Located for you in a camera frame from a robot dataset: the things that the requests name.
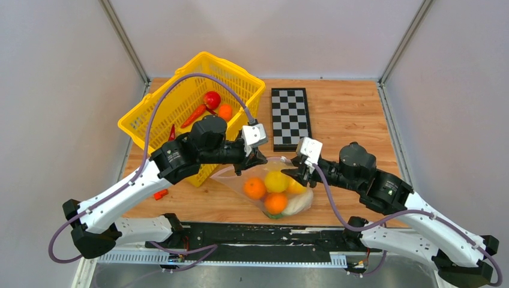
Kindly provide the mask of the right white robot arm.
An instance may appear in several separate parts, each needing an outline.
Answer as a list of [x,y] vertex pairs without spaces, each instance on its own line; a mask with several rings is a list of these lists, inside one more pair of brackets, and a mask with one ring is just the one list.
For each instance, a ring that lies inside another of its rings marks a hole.
[[343,220],[346,248],[378,249],[410,258],[456,287],[502,284],[502,271],[493,258],[499,247],[496,237],[476,235],[453,223],[410,184],[378,169],[376,157],[357,142],[342,147],[338,161],[323,159],[321,150],[321,142],[302,138],[292,168],[284,174],[304,186],[321,183],[326,190],[354,191],[361,204],[383,216],[375,222],[361,217]]

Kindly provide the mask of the white radish with leaves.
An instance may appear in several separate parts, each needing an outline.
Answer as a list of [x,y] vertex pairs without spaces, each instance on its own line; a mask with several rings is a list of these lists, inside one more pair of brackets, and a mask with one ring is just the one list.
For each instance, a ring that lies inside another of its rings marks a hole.
[[314,194],[312,190],[307,190],[303,194],[297,194],[290,198],[287,207],[281,213],[270,214],[266,212],[265,215],[270,219],[279,219],[299,214],[300,212],[308,210],[312,206],[313,196]]

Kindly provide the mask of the yellow lemon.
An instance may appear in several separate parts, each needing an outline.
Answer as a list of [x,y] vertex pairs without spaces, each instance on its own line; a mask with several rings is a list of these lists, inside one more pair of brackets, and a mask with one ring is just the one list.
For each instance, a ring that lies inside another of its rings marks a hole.
[[264,179],[266,189],[271,193],[282,193],[287,189],[289,177],[281,171],[270,171]]

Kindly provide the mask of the clear zip top bag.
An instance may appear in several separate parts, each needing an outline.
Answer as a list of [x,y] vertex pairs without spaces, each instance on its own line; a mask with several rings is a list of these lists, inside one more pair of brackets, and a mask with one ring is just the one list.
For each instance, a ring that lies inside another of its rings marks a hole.
[[292,169],[286,157],[270,157],[267,164],[245,170],[236,175],[233,167],[219,170],[211,179],[224,184],[256,205],[268,218],[280,219],[308,210],[314,192],[282,173]]

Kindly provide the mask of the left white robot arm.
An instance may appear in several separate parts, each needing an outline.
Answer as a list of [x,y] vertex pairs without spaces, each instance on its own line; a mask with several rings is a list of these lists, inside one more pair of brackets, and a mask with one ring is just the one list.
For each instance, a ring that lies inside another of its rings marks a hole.
[[86,259],[108,253],[117,245],[134,242],[164,242],[179,247],[184,232],[176,217],[124,218],[123,214],[156,192],[197,175],[204,164],[231,164],[237,175],[267,163],[259,146],[267,143],[264,126],[258,121],[245,125],[238,137],[226,140],[227,124],[217,116],[195,122],[188,133],[156,149],[130,176],[98,196],[63,204],[72,226],[74,246]]

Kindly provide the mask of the yellow peach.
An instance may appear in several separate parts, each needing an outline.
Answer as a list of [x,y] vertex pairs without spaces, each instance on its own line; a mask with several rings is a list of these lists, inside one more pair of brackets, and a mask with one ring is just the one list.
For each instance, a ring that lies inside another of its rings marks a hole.
[[307,191],[305,186],[302,186],[296,180],[290,178],[288,181],[288,186],[286,192],[289,194],[303,194]]

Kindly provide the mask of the yellow plastic basket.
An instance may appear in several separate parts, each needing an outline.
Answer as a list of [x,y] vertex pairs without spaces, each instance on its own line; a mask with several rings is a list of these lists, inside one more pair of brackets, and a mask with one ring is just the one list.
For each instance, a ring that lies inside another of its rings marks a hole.
[[[188,133],[195,122],[206,116],[219,117],[206,114],[188,127],[181,128],[191,113],[203,104],[203,96],[209,91],[215,91],[220,94],[222,103],[233,108],[233,118],[229,122],[225,121],[226,140],[233,141],[243,125],[257,121],[255,116],[264,90],[264,82],[245,69],[210,53],[201,52],[178,69],[155,93],[146,95],[127,112],[118,121],[118,127],[143,149],[143,160],[146,160],[162,144],[168,142],[172,124],[175,125],[177,137]],[[186,180],[199,186],[218,165],[204,164],[197,175]]]

